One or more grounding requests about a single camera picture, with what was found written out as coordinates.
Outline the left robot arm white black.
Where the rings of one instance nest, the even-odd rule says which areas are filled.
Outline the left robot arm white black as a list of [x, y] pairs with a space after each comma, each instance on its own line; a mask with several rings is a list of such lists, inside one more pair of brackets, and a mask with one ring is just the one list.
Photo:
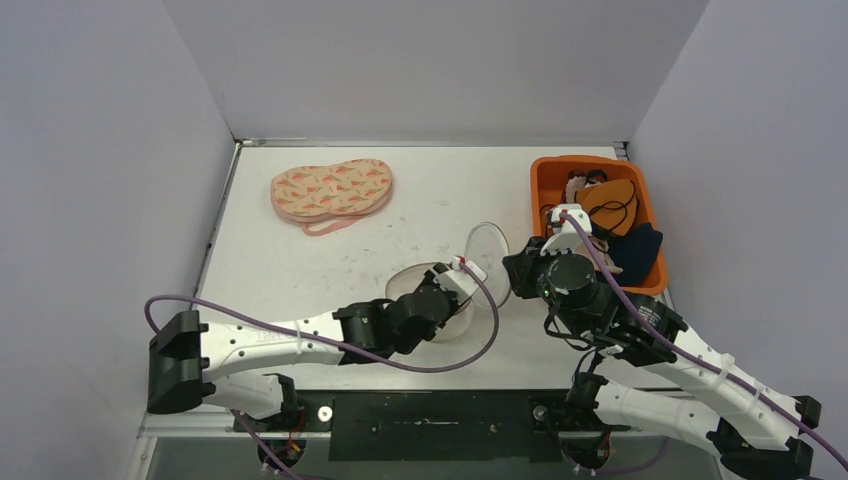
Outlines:
[[423, 282], [395, 300], [356, 302], [312, 317], [261, 326], [175, 314], [149, 342], [146, 410], [170, 415], [203, 404], [240, 411], [282, 431], [298, 417], [293, 379], [273, 368], [390, 362], [430, 341], [469, 296]]

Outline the beige pink lace bra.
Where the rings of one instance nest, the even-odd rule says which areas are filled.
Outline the beige pink lace bra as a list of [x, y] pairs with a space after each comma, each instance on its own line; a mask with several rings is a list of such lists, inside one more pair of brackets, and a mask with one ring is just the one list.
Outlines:
[[581, 243], [577, 247], [575, 252], [581, 256], [586, 257], [592, 263], [593, 268], [596, 272], [601, 272], [600, 265], [603, 264], [611, 274], [621, 274], [623, 272], [623, 269], [616, 265], [614, 260], [610, 256], [608, 243], [605, 240], [596, 238], [594, 236], [590, 236], [589, 239], [594, 249], [597, 251], [600, 261], [595, 260], [595, 258], [591, 255], [588, 247], [584, 243]]

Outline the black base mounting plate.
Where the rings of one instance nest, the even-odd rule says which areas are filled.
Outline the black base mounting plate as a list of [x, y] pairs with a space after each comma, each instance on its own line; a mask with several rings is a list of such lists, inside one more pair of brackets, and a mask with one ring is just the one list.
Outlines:
[[611, 430], [566, 396], [564, 389], [301, 390], [297, 412], [247, 424], [278, 436], [280, 446], [322, 441], [331, 461], [557, 462], [554, 435], [575, 433], [587, 448]]

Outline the navy blue garment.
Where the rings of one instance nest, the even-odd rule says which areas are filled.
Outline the navy blue garment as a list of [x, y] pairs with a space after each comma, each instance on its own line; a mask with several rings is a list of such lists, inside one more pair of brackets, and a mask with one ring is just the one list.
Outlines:
[[655, 265], [663, 241], [663, 233], [651, 223], [633, 227], [626, 235], [608, 241], [607, 253], [621, 269], [613, 277], [622, 287], [639, 286]]

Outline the orange plastic bin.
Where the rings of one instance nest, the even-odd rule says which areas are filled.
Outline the orange plastic bin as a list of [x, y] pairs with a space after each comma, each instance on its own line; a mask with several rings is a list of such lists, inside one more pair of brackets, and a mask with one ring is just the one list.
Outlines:
[[[547, 214], [555, 206], [579, 204], [590, 216], [589, 236], [605, 240], [626, 235], [633, 227], [651, 223], [657, 228], [645, 178], [634, 164], [589, 155], [542, 157], [531, 167], [532, 205], [537, 217], [534, 233], [548, 238]], [[658, 296], [668, 284], [665, 259], [659, 255], [649, 276], [628, 293]]]

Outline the floral mesh laundry bag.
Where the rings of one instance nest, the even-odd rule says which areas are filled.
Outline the floral mesh laundry bag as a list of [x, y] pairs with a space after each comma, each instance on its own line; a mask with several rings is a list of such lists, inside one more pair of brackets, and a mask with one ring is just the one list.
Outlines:
[[270, 182], [270, 203], [283, 220], [307, 236], [347, 228], [390, 200], [394, 175], [384, 161], [353, 159], [288, 169]]

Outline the round white mesh laundry bag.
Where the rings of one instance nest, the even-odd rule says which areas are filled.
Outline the round white mesh laundry bag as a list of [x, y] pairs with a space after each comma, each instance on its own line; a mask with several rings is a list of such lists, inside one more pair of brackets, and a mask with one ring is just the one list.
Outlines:
[[[502, 259], [509, 253], [509, 246], [500, 227], [491, 222], [481, 222], [471, 229], [467, 239], [464, 257], [473, 261], [485, 273], [484, 283], [495, 300], [497, 308], [502, 307], [510, 295], [508, 274], [502, 265]], [[425, 272], [435, 265], [426, 262], [412, 265], [395, 273], [387, 282], [385, 295], [397, 300], [401, 295], [413, 291], [424, 279]], [[453, 341], [462, 336], [472, 324], [475, 311], [489, 309], [485, 294], [478, 290], [443, 328], [437, 330], [433, 339], [436, 343]]]

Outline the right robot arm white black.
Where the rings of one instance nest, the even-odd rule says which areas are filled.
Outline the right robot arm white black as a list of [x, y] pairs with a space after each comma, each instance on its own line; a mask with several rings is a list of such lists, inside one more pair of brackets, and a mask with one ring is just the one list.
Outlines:
[[803, 479], [811, 473], [814, 451], [800, 435], [818, 425], [817, 400], [759, 383], [667, 305], [647, 295], [618, 295], [588, 258], [545, 254], [545, 242], [531, 238], [502, 264], [517, 297], [545, 302], [546, 326], [564, 325], [549, 335], [583, 341], [599, 356], [642, 368], [691, 396], [651, 394], [588, 370], [575, 375], [566, 397], [572, 425], [625, 426], [675, 438], [745, 479]]

